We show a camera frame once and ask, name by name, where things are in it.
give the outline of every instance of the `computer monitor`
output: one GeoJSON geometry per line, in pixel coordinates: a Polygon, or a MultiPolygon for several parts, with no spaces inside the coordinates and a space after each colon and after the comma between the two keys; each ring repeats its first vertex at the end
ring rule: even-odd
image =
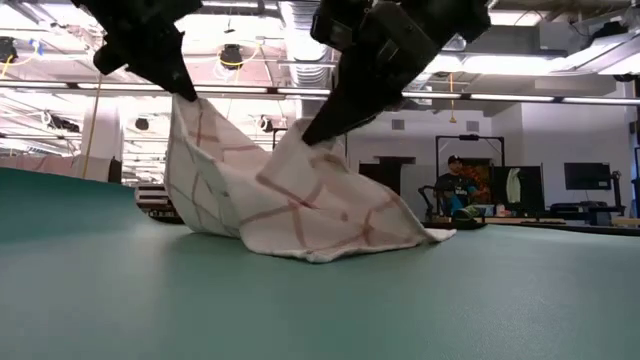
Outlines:
{"type": "Polygon", "coordinates": [[[607,163],[565,163],[567,190],[611,190],[611,169],[607,163]]]}

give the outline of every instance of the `teal tabletop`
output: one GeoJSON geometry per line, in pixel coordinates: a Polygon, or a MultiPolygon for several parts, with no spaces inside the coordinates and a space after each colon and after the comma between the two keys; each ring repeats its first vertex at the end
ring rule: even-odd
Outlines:
{"type": "Polygon", "coordinates": [[[640,239],[487,227],[329,264],[0,169],[0,359],[640,359],[640,239]]]}

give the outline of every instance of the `crumpled fabric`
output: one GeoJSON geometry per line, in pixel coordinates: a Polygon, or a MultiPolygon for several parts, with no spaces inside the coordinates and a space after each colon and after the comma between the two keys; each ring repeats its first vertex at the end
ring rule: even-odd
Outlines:
{"type": "Polygon", "coordinates": [[[307,146],[307,125],[295,122],[269,153],[209,101],[174,96],[165,186],[185,223],[314,263],[453,236],[424,229],[397,194],[350,170],[338,142],[307,146]]]}

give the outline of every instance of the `cloth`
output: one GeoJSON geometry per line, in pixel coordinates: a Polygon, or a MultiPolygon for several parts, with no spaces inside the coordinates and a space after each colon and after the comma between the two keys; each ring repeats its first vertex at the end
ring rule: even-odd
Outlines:
{"type": "Polygon", "coordinates": [[[450,197],[444,198],[444,212],[447,215],[469,206],[469,194],[477,191],[473,180],[462,175],[449,173],[441,175],[438,178],[435,188],[436,191],[441,193],[453,193],[450,197]]]}
{"type": "Polygon", "coordinates": [[[520,169],[513,168],[507,176],[507,200],[509,204],[520,203],[521,186],[518,174],[520,174],[520,169]]]}
{"type": "Polygon", "coordinates": [[[174,96],[165,186],[185,223],[310,262],[454,234],[425,230],[398,195],[349,170],[340,144],[308,147],[307,125],[294,123],[269,154],[207,100],[174,96]]]}

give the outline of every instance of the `laboratory room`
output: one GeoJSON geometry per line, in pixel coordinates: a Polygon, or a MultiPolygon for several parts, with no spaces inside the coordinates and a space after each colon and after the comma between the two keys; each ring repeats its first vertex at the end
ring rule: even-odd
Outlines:
{"type": "Polygon", "coordinates": [[[0,359],[640,359],[638,94],[637,1],[0,0],[0,359]]]}

